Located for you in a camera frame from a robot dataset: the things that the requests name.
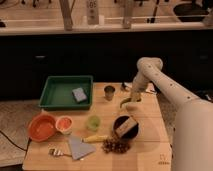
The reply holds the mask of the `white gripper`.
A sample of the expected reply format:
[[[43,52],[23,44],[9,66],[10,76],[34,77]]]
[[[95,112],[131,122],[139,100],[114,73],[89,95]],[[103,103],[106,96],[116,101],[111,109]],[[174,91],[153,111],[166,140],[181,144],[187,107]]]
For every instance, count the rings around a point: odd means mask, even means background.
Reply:
[[[149,84],[149,79],[147,79],[144,75],[137,74],[132,82],[132,89],[130,98],[132,102],[140,102],[141,101],[141,92],[144,92]]]

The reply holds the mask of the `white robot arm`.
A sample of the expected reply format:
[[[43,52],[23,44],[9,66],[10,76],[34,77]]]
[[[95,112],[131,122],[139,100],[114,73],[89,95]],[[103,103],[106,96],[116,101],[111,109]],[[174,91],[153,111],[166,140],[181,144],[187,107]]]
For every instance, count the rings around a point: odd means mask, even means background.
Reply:
[[[153,82],[176,107],[171,171],[213,171],[213,103],[165,75],[162,67],[160,58],[140,58],[130,97],[136,102]]]

